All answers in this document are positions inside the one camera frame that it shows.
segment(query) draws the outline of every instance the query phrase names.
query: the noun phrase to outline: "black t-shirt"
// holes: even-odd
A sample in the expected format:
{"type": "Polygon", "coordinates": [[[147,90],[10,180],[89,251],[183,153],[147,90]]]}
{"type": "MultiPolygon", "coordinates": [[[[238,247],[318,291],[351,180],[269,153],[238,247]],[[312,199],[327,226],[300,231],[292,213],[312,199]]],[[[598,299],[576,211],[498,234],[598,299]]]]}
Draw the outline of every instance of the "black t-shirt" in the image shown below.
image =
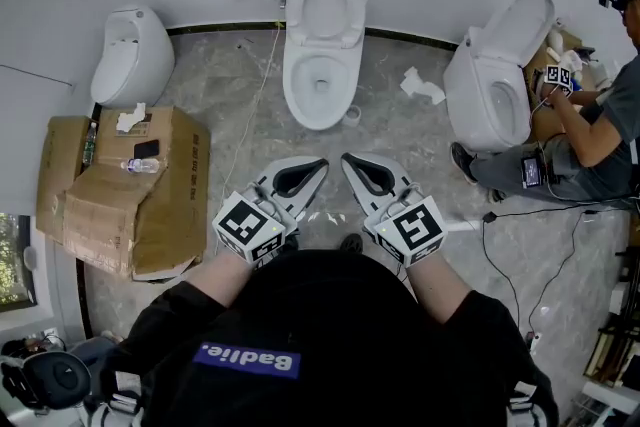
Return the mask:
{"type": "Polygon", "coordinates": [[[177,285],[107,367],[143,376],[143,425],[506,425],[519,381],[558,419],[500,302],[472,292],[440,325],[386,268],[338,251],[279,256],[230,309],[177,285]]]}

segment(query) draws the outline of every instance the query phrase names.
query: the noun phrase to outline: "wall-hung toilet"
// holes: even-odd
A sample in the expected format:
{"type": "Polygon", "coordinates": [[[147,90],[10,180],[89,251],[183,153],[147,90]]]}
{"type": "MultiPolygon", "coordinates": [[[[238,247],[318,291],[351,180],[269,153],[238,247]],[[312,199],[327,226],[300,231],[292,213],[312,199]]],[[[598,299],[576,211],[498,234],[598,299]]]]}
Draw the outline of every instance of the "wall-hung toilet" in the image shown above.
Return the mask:
{"type": "Polygon", "coordinates": [[[529,101],[521,67],[549,33],[551,0],[516,0],[484,29],[470,27],[444,73],[457,140],[470,150],[502,152],[529,137],[529,101]]]}
{"type": "Polygon", "coordinates": [[[287,0],[283,86],[289,110],[312,130],[335,125],[358,85],[367,0],[287,0]]]}
{"type": "Polygon", "coordinates": [[[127,6],[107,18],[102,59],[91,82],[93,101],[107,107],[155,104],[174,65],[173,46],[158,16],[127,6]]]}

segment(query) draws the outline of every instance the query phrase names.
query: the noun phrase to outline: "bottle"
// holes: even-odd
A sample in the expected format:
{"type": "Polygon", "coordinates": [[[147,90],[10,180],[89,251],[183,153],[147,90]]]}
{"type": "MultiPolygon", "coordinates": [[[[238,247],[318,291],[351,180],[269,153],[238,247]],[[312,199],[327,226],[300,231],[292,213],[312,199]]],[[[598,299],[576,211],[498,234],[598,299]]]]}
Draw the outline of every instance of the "bottle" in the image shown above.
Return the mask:
{"type": "Polygon", "coordinates": [[[91,162],[93,162],[93,153],[96,149],[96,134],[96,124],[92,121],[89,132],[87,132],[87,140],[84,143],[84,152],[82,153],[82,163],[85,166],[90,166],[91,162]]]}
{"type": "Polygon", "coordinates": [[[129,159],[127,162],[120,162],[120,167],[129,173],[157,173],[160,162],[158,159],[129,159]]]}

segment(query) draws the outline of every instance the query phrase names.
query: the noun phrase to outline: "crumpled paper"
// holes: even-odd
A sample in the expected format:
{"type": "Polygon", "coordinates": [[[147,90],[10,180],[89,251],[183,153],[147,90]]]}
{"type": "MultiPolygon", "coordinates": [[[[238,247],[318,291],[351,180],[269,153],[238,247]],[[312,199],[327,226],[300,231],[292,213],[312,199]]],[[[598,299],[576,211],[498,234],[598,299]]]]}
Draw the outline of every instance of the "crumpled paper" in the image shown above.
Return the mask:
{"type": "Polygon", "coordinates": [[[404,76],[406,78],[402,81],[400,87],[409,97],[412,97],[414,93],[430,96],[433,105],[438,105],[445,99],[444,91],[432,82],[422,82],[420,75],[418,75],[418,70],[413,66],[405,72],[404,76]]]}
{"type": "Polygon", "coordinates": [[[144,103],[139,103],[133,113],[127,114],[126,112],[121,112],[118,116],[118,123],[116,124],[116,130],[118,132],[128,133],[133,125],[136,123],[140,123],[146,113],[145,113],[146,105],[144,103]]]}

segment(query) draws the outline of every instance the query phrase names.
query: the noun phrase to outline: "floor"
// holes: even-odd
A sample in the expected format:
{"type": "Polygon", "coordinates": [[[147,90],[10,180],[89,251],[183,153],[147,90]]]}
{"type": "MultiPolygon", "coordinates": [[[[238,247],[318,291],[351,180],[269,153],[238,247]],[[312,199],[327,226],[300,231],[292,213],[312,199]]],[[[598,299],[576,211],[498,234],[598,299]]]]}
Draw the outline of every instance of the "floor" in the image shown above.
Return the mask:
{"type": "MultiPolygon", "coordinates": [[[[161,105],[177,105],[203,123],[212,134],[209,173],[209,220],[220,204],[224,177],[230,171],[245,131],[252,103],[262,84],[275,31],[221,32],[173,37],[176,68],[161,105]]],[[[271,73],[247,136],[238,151],[228,191],[240,190],[268,162],[292,155],[317,155],[331,163],[329,176],[301,224],[302,247],[334,247],[349,232],[360,232],[364,215],[352,198],[339,166],[345,151],[370,151],[397,159],[411,178],[434,196],[445,219],[478,219],[489,210],[524,212],[549,207],[512,198],[490,206],[479,187],[467,184],[449,160],[454,134],[446,102],[437,106],[426,97],[408,98],[399,87],[404,72],[415,66],[423,80],[442,84],[452,57],[447,50],[367,37],[354,103],[362,109],[356,128],[336,127],[318,133],[300,126],[287,108],[282,92],[285,33],[279,35],[271,73]]],[[[571,251],[576,211],[499,219],[486,231],[493,261],[511,276],[520,302],[520,329],[542,287],[571,251]]],[[[591,354],[596,330],[606,317],[609,293],[617,278],[613,253],[626,242],[626,214],[599,214],[583,219],[576,230],[576,253],[553,282],[532,316],[542,338],[534,359],[550,376],[563,414],[582,388],[582,370],[591,354]]],[[[397,271],[380,248],[365,242],[365,253],[397,271]]],[[[210,230],[205,259],[213,257],[210,230]]],[[[514,318],[513,293],[485,259],[478,232],[452,233],[442,253],[474,288],[507,305],[514,318]]],[[[133,284],[87,267],[88,302],[94,331],[110,329],[126,335],[138,313],[166,285],[133,284]]]]}

